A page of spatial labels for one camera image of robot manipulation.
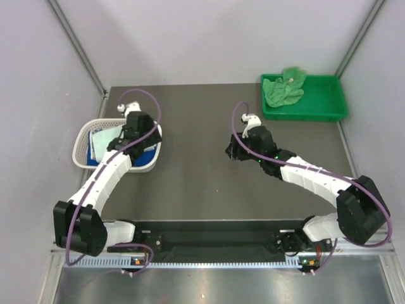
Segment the white towel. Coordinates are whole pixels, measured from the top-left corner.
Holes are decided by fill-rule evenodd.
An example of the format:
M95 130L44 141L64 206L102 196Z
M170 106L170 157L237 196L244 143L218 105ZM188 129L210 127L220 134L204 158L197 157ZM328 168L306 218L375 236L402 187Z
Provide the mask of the white towel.
M89 132L90 158L100 162L107 151L109 143L121 133L122 126L97 129Z

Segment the green towel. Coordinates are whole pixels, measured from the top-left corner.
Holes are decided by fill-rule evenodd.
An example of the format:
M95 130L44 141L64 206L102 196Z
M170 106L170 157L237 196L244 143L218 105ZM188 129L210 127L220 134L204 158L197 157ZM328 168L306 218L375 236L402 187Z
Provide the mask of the green towel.
M271 108L296 104L304 95L302 86L307 78L307 72L298 66L283 70L275 80L264 79L262 90L266 104Z

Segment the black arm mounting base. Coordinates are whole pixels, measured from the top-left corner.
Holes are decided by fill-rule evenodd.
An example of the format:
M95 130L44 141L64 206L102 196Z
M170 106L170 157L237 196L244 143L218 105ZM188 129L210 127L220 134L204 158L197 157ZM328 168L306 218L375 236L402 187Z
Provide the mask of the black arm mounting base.
M327 253L328 241L304 238L301 220L156 220L136 223L135 243L154 262L281 262L286 254Z

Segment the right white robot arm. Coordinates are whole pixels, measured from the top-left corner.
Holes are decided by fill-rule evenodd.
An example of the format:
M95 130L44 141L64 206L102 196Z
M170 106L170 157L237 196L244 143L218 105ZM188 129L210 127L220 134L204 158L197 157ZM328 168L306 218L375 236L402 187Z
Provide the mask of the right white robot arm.
M343 177L312 165L295 153L278 148L266 127L233 132L225 152L232 160L258 162L267 175L302 187L336 209L329 215L308 217L302 223L295 241L304 251L333 238L372 248L370 238L384 224L390 224L390 212L371 178Z

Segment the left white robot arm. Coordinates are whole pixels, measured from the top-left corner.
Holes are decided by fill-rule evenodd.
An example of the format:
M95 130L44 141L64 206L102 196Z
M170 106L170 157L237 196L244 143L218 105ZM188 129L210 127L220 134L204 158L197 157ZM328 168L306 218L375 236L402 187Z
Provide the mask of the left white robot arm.
M99 166L68 201L53 209L54 237L58 247L92 257L123 244L130 251L143 245L143 235L129 220L104 222L103 208L120 179L127 173L151 171L162 142L161 127L140 110L125 115L121 131L107 146Z

